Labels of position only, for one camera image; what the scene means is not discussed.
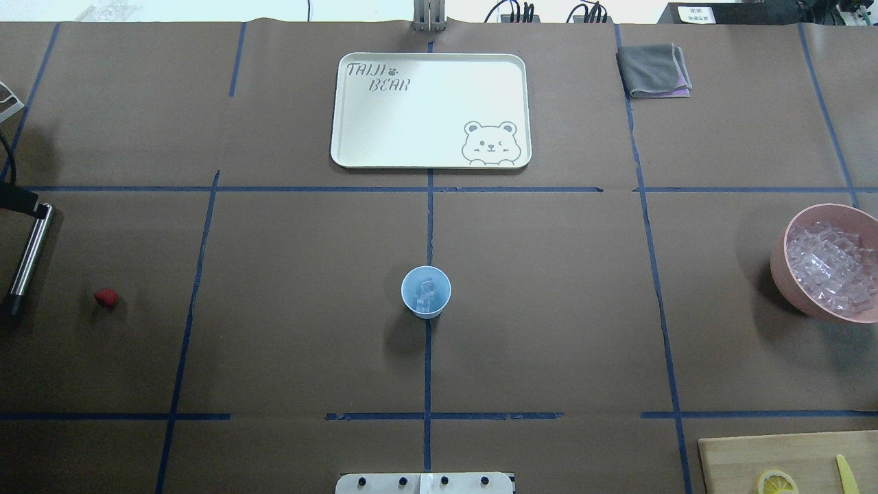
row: folded towel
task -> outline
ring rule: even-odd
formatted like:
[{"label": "folded towel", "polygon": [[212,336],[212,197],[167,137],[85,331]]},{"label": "folded towel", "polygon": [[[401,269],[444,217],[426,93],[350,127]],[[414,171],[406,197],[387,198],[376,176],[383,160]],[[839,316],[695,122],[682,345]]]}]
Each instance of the folded towel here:
[{"label": "folded towel", "polygon": [[616,60],[632,98],[689,98],[686,60],[673,43],[619,47]]}]

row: knife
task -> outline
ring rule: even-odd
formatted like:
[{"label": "knife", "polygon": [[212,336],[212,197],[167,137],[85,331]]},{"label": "knife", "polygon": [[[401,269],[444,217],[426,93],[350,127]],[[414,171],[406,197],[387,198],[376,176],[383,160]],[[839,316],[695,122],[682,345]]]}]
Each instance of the knife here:
[{"label": "knife", "polygon": [[857,489],[857,481],[853,480],[853,472],[851,466],[847,464],[847,460],[841,454],[836,455],[835,462],[838,463],[838,475],[841,476],[841,490],[845,494],[860,494]]}]

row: plastic cup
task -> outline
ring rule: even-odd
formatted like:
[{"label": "plastic cup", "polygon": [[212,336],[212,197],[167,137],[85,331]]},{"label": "plastic cup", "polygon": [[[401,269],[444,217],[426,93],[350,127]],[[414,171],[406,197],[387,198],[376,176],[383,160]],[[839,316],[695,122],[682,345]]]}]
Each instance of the plastic cup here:
[{"label": "plastic cup", "polygon": [[[432,278],[435,284],[436,295],[432,304],[437,309],[431,312],[419,312],[415,309],[415,303],[418,300],[418,288],[421,283]],[[423,265],[409,271],[405,278],[402,279],[402,287],[400,288],[402,301],[409,310],[421,319],[432,319],[442,313],[448,300],[451,298],[451,281],[441,269],[431,265]]]}]

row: white wall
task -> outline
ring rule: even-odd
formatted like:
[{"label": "white wall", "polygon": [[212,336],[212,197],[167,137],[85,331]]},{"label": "white wall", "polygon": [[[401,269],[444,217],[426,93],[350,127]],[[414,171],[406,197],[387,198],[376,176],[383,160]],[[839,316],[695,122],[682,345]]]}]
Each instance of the white wall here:
[{"label": "white wall", "polygon": [[[537,0],[536,13],[543,22],[564,22],[578,2]],[[411,19],[413,10],[412,0],[311,0],[311,3],[314,21]],[[446,13],[450,18],[482,22],[494,3],[495,0],[446,0]],[[666,0],[603,0],[601,3],[617,23],[655,24],[665,9]],[[76,20],[91,6],[97,8],[97,12],[92,10],[93,18],[100,14],[104,20],[128,21],[242,21],[260,17],[302,21],[306,20],[307,13],[306,0],[0,0],[0,20]],[[508,5],[501,6],[494,18],[500,11],[508,10]],[[849,25],[854,24],[851,16],[843,15]]]}]

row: power strip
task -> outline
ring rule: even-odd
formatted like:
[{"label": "power strip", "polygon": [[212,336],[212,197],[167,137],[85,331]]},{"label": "power strip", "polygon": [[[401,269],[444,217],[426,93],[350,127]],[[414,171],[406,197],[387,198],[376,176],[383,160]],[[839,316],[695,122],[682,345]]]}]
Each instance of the power strip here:
[{"label": "power strip", "polygon": [[[528,23],[512,22],[512,15],[510,15],[510,14],[500,14],[500,22],[509,23],[509,24],[530,24],[530,22],[528,22]],[[540,22],[540,16],[534,14],[534,22],[533,23],[537,24],[539,22]]]},{"label": "power strip", "polygon": [[[573,16],[573,23],[574,24],[603,24],[602,22],[601,23],[597,23],[597,22],[587,23],[585,16]],[[613,18],[611,18],[610,16],[607,16],[606,23],[613,24]]]}]

